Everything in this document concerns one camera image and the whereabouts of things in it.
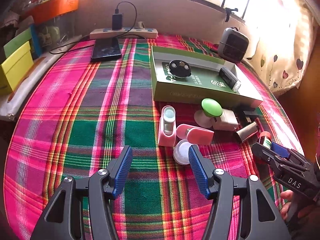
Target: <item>yellow box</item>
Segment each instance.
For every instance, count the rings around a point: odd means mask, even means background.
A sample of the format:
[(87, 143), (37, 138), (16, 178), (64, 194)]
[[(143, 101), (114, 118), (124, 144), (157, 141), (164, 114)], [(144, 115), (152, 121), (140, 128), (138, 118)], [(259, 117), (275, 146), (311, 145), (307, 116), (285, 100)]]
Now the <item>yellow box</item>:
[(32, 65), (30, 43), (27, 41), (1, 64), (0, 95), (14, 91)]

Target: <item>wall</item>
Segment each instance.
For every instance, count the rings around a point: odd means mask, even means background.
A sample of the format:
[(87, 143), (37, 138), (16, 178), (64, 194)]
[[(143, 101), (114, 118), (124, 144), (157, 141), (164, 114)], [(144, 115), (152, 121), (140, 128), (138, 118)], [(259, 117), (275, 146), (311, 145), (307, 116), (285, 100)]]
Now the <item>wall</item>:
[[(132, 2), (137, 8), (137, 21), (160, 33), (219, 43), (225, 28), (237, 27), (250, 40), (246, 57), (253, 56), (259, 40), (252, 30), (232, 17), (225, 23), (224, 13), (190, 0), (79, 0), (76, 34), (86, 35), (94, 29), (111, 27), (112, 14), (121, 1)], [(124, 14), (123, 26), (132, 26), (135, 16), (132, 5), (121, 4), (119, 9)]]
[(293, 88), (278, 100), (298, 135), (305, 155), (314, 160), (318, 144), (318, 113), (320, 113), (320, 31), (299, 89)]

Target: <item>plastic container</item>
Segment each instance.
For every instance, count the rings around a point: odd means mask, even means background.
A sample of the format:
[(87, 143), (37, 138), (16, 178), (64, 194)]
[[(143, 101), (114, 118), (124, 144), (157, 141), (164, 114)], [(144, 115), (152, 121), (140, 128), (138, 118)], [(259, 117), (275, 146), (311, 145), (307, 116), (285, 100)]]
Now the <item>plastic container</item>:
[(21, 18), (33, 17), (40, 46), (49, 51), (75, 36), (78, 5), (79, 0), (50, 0), (31, 8)]
[(78, 9), (79, 0), (50, 0), (34, 6), (21, 15), (22, 20), (32, 16), (35, 25), (40, 25), (59, 15)]
[(271, 134), (267, 131), (260, 133), (258, 143), (262, 144), (268, 149), (271, 149)]
[(190, 162), (189, 162), (189, 148), (191, 145), (193, 145), (193, 144), (189, 143), (187, 139), (183, 139), (177, 143), (177, 145), (173, 149), (173, 158), (176, 163), (178, 163), (180, 165), (190, 164)]
[(44, 51), (61, 46), (75, 36), (75, 13), (59, 15), (36, 27), (39, 42)]

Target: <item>pink object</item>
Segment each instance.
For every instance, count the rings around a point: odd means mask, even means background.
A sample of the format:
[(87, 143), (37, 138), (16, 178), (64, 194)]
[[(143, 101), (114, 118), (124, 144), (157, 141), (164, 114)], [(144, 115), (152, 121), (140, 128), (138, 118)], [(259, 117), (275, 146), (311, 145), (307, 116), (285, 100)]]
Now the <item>pink object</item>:
[(158, 146), (173, 147), (176, 142), (176, 112), (172, 106), (165, 106), (161, 111)]
[(192, 144), (210, 145), (213, 135), (214, 131), (189, 124), (181, 124), (177, 127), (177, 136), (180, 139), (187, 139)]

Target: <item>human hand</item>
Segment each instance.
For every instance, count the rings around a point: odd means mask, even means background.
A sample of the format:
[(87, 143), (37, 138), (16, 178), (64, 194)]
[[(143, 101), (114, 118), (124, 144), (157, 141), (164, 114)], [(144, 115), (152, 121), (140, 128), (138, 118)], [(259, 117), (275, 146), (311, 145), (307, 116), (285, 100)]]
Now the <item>human hand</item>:
[[(288, 217), (288, 210), (289, 207), (291, 205), (291, 200), (293, 197), (294, 192), (291, 190), (286, 190), (281, 192), (280, 197), (286, 200), (289, 200), (289, 202), (287, 202), (286, 204), (284, 204), (284, 206), (282, 207), (280, 214), (283, 220), (286, 220)], [(305, 208), (301, 209), (298, 213), (298, 218), (303, 218), (306, 215), (308, 215), (312, 210), (314, 210), (314, 208), (316, 207), (316, 205), (309, 205), (306, 206)]]

